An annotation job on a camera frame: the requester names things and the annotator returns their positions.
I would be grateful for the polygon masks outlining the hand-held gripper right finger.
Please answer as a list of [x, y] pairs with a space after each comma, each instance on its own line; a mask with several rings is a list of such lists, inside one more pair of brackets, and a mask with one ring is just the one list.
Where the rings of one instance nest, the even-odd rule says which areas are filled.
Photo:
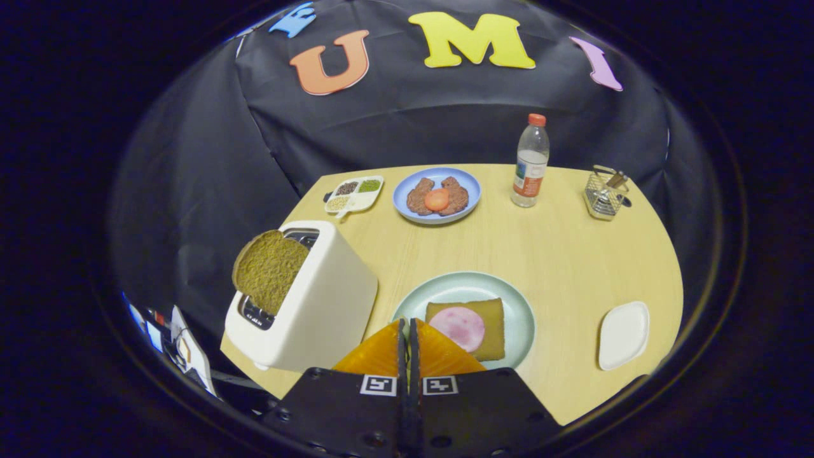
[[409, 330], [409, 456], [520, 457], [563, 427], [512, 368], [420, 377], [418, 319]]

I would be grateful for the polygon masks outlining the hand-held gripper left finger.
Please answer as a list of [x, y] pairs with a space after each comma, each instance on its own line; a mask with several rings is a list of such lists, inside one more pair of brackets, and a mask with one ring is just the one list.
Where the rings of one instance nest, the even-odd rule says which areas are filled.
[[314, 456], [402, 457], [404, 408], [409, 394], [404, 319], [395, 331], [396, 376], [313, 367], [261, 424]]

